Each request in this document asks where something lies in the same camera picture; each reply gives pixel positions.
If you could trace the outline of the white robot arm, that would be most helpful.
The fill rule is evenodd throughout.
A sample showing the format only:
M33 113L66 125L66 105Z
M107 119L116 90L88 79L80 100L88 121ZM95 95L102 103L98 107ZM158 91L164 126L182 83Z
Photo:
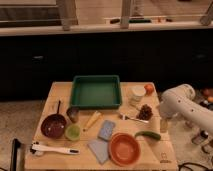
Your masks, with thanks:
M167 89L161 95L159 112L163 118L172 118L180 113L201 129L213 135L213 111L195 103L195 90L189 84Z

